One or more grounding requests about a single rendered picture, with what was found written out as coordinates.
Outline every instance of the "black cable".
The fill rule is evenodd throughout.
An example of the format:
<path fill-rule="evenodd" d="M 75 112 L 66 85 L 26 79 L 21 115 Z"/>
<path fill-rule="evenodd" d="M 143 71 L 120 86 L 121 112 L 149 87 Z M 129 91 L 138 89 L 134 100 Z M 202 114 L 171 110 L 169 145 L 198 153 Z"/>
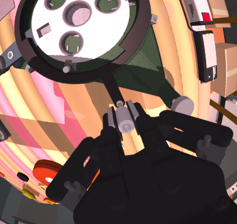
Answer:
<path fill-rule="evenodd" d="M 179 0 L 180 1 L 180 4 L 181 4 L 181 7 L 183 9 L 183 13 L 184 13 L 184 16 L 185 16 L 185 19 L 186 19 L 186 22 L 187 22 L 187 27 L 192 31 L 192 32 L 196 32 L 195 30 L 193 30 L 190 25 L 189 25 L 189 21 L 187 19 L 187 15 L 186 15 L 186 12 L 185 12 L 185 9 L 184 9 L 184 6 L 183 6 L 183 2 L 182 0 Z"/>

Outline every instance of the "orange object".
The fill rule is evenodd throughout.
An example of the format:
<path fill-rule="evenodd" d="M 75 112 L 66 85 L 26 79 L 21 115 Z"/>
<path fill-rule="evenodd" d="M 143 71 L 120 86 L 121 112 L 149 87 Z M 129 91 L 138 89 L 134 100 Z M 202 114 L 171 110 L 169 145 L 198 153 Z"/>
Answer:
<path fill-rule="evenodd" d="M 52 204 L 52 205 L 56 204 L 55 201 L 53 201 L 53 200 L 51 200 L 51 199 L 49 199 L 49 198 L 45 198 L 45 199 L 44 199 L 44 202 L 47 202 L 48 204 Z"/>
<path fill-rule="evenodd" d="M 58 174 L 61 168 L 62 165 L 54 161 L 39 160 L 34 165 L 32 173 L 35 178 L 38 179 L 41 183 L 45 184 L 46 186 L 49 186 L 50 182 Z"/>
<path fill-rule="evenodd" d="M 99 173 L 100 173 L 100 169 L 98 170 L 96 176 L 95 176 L 94 179 L 92 180 L 92 183 L 90 184 L 90 186 L 93 184 L 93 182 L 95 181 L 95 179 L 97 178 L 97 176 L 99 175 Z"/>

